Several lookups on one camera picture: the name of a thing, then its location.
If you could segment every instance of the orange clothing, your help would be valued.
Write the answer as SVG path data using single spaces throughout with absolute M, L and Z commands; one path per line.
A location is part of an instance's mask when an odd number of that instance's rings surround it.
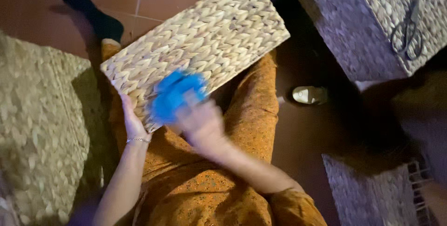
M 103 59 L 118 51 L 103 45 Z M 238 86 L 224 115 L 226 134 L 246 153 L 271 161 L 278 102 L 276 65 L 270 54 L 255 63 Z M 119 148 L 125 146 L 119 95 L 112 89 L 111 123 Z M 158 129 L 149 145 L 137 203 L 135 225 L 326 225 L 313 200 L 292 189 L 258 194 L 242 179 L 194 154 L 168 128 Z

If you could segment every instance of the silver chain bracelet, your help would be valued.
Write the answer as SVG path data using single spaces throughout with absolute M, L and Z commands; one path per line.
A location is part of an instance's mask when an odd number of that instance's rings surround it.
M 144 142 L 146 142 L 146 143 L 151 143 L 151 141 L 150 140 L 145 140 L 145 139 L 142 139 L 142 138 L 131 138 L 131 139 L 128 139 L 127 141 L 126 141 L 126 143 L 129 143 L 129 142 L 131 142 L 132 140 L 139 140 L 139 141 L 144 141 Z

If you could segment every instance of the sleeve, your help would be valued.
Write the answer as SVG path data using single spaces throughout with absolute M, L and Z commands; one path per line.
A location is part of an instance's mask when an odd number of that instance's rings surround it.
M 327 225 L 316 209 L 313 199 L 304 192 L 286 189 L 270 197 L 274 220 L 278 226 L 322 226 Z

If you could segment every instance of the woven storage box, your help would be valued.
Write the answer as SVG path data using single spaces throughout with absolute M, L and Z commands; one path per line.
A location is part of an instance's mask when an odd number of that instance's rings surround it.
M 338 158 L 322 156 L 341 225 L 418 225 L 407 164 L 364 175 Z
M 107 182 L 103 113 L 88 60 L 0 33 L 1 192 L 23 224 L 63 225 L 77 192 Z
M 351 81 L 408 77 L 447 44 L 446 0 L 419 0 L 425 47 L 415 61 L 395 55 L 389 40 L 411 0 L 299 1 Z
M 210 93 L 290 36 L 270 0 L 199 0 L 105 61 L 101 70 L 136 101 L 149 132 L 159 125 L 145 108 L 154 85 L 177 68 L 201 73 Z

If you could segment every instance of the black sock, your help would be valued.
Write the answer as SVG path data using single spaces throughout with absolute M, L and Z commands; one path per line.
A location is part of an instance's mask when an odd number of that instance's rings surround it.
M 91 0 L 63 0 L 72 9 L 82 12 L 87 20 L 92 24 L 93 31 L 99 39 L 113 39 L 121 41 L 124 32 L 123 25 L 115 18 L 101 12 Z

